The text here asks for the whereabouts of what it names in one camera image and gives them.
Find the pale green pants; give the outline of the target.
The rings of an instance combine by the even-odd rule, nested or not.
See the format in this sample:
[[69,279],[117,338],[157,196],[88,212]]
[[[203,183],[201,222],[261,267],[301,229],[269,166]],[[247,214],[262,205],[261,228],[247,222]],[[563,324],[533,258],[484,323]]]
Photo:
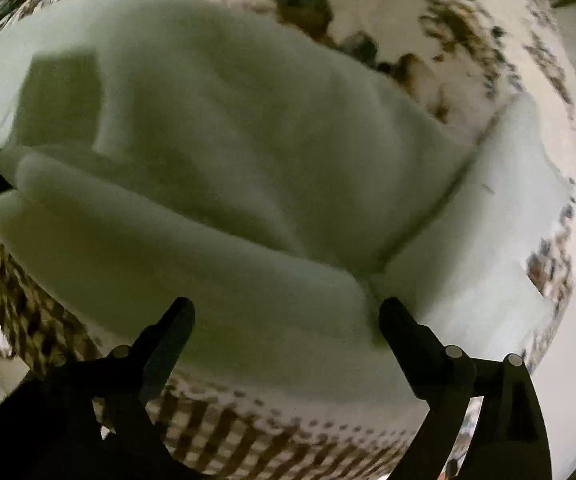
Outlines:
[[388,403],[384,298],[473,356],[553,311],[524,260],[565,203],[530,96],[480,145],[385,76],[201,0],[62,0],[0,32],[0,240],[89,326],[197,308],[195,376]]

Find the floral patterned bed blanket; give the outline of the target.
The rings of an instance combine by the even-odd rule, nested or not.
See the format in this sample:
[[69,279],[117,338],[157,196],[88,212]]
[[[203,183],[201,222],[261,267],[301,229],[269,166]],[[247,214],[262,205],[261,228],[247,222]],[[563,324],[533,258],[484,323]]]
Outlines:
[[[0,32],[62,0],[0,0]],[[301,32],[385,76],[440,124],[482,144],[518,96],[530,96],[544,152],[568,188],[553,225],[524,260],[527,277],[553,307],[518,352],[532,379],[558,330],[576,281],[576,74],[548,0],[201,0],[248,11]],[[395,296],[384,298],[399,299]],[[0,240],[0,364],[24,380],[60,360],[104,358],[130,346],[178,298],[195,324],[162,391],[146,405],[158,435],[193,479],[392,479],[429,412],[407,385],[388,403],[290,401],[192,374],[184,355],[196,304],[178,296],[131,338],[89,326],[21,269]],[[442,341],[433,328],[428,326]],[[475,359],[480,358],[464,350]],[[483,400],[473,398],[438,479],[458,479]]]

